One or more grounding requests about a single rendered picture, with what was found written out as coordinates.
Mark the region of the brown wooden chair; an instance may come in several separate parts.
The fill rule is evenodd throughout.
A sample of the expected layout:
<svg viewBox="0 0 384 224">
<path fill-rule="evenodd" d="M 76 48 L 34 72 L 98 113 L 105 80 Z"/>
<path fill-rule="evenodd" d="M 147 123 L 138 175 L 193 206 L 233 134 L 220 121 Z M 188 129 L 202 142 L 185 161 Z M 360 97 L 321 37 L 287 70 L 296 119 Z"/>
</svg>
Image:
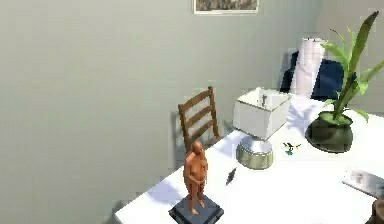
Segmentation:
<svg viewBox="0 0 384 224">
<path fill-rule="evenodd" d="M 186 116 L 187 111 L 204 101 L 206 98 L 209 99 L 209 104 L 188 118 Z M 209 86 L 206 90 L 190 98 L 185 103 L 179 104 L 178 113 L 186 151 L 189 151 L 191 149 L 192 143 L 201 137 L 208 129 L 212 129 L 213 131 L 213 137 L 210 139 L 208 144 L 209 147 L 213 146 L 222 139 L 221 135 L 219 134 L 214 89 L 212 86 Z M 190 133 L 189 129 L 208 114 L 211 115 L 211 119 L 205 122 L 196 131 Z"/>
</svg>

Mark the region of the orange human figure statue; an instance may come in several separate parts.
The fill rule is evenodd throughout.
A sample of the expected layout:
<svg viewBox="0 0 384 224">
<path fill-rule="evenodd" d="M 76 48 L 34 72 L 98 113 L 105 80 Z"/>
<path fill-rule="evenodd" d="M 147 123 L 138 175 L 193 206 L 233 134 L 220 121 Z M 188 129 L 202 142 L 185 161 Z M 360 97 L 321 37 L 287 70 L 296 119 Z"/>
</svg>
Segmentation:
<svg viewBox="0 0 384 224">
<path fill-rule="evenodd" d="M 169 215 L 177 224 L 216 224 L 224 210 L 204 194 L 208 162 L 200 141 L 191 145 L 184 161 L 183 178 L 188 191 Z"/>
</svg>

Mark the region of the white table lamp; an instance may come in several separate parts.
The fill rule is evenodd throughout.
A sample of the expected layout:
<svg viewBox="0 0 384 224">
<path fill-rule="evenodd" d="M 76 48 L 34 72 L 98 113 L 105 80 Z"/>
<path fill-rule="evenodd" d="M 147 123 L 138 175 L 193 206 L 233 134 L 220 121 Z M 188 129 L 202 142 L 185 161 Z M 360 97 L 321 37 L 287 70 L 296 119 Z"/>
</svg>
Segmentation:
<svg viewBox="0 0 384 224">
<path fill-rule="evenodd" d="M 233 127 L 244 134 L 236 148 L 241 165 L 253 170 L 272 165 L 269 139 L 286 123 L 291 99 L 290 94 L 257 87 L 235 101 Z"/>
</svg>

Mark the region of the white table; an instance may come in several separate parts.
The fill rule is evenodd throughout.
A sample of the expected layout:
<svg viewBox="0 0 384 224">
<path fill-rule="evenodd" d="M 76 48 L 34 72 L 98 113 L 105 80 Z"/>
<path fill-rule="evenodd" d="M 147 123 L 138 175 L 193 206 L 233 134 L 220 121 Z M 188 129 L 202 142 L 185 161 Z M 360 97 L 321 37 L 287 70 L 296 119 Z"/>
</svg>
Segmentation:
<svg viewBox="0 0 384 224">
<path fill-rule="evenodd" d="M 384 178 L 384 118 L 355 112 L 353 145 L 329 154 L 312 147 L 304 132 L 322 110 L 320 101 L 292 99 L 286 124 L 270 139 L 274 160 L 265 170 L 250 170 L 236 160 L 239 131 L 207 149 L 206 195 L 219 204 L 217 224 L 365 224 L 372 197 L 342 183 L 347 171 L 361 169 Z M 284 143 L 300 144 L 292 155 Z M 234 179 L 226 185 L 229 172 Z"/>
</svg>

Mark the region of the green house plant in pot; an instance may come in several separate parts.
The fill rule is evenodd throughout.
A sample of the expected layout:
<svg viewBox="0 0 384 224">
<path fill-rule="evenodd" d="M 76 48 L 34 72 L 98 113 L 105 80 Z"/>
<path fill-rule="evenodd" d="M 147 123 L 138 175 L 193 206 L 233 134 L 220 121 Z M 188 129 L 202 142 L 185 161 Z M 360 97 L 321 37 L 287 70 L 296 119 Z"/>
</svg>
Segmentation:
<svg viewBox="0 0 384 224">
<path fill-rule="evenodd" d="M 350 48 L 347 48 L 345 38 L 336 30 L 332 32 L 339 36 L 341 46 L 332 42 L 324 42 L 321 46 L 330 52 L 342 66 L 343 79 L 341 89 L 335 90 L 335 99 L 328 98 L 324 106 L 332 105 L 331 111 L 321 111 L 317 118 L 308 126 L 305 132 L 306 140 L 315 148 L 328 153 L 344 153 L 350 150 L 353 142 L 351 125 L 353 120 L 344 114 L 349 110 L 348 103 L 357 95 L 364 95 L 370 80 L 384 68 L 384 59 L 373 68 L 357 74 L 356 68 L 366 47 L 370 31 L 380 11 L 374 11 L 361 24 L 359 31 L 354 33 L 347 28 L 351 35 Z"/>
</svg>

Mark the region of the grey flat book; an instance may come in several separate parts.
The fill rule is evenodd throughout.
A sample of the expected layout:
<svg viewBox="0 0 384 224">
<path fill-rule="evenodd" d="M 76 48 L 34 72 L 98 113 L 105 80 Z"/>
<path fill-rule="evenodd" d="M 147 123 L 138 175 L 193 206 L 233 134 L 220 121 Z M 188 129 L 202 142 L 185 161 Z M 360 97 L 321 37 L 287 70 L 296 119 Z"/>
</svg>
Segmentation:
<svg viewBox="0 0 384 224">
<path fill-rule="evenodd" d="M 349 170 L 342 183 L 376 199 L 384 199 L 384 178 L 362 170 Z"/>
</svg>

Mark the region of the brown round object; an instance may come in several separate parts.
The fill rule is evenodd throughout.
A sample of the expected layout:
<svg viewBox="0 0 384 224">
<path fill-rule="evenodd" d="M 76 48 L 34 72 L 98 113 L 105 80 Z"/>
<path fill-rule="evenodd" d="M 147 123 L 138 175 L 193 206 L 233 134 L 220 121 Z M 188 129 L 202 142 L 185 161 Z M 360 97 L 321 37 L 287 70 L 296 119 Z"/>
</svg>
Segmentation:
<svg viewBox="0 0 384 224">
<path fill-rule="evenodd" d="M 372 224 L 384 224 L 384 199 L 377 199 L 372 204 Z"/>
</svg>

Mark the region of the framed wall picture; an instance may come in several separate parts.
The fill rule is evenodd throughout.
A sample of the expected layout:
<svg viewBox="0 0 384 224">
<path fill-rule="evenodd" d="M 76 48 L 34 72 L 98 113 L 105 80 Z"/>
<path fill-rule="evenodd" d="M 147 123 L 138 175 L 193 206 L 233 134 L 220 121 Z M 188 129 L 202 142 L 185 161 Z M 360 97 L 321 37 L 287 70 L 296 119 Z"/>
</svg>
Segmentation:
<svg viewBox="0 0 384 224">
<path fill-rule="evenodd" d="M 193 13 L 201 15 L 254 14 L 259 0 L 193 0 Z"/>
</svg>

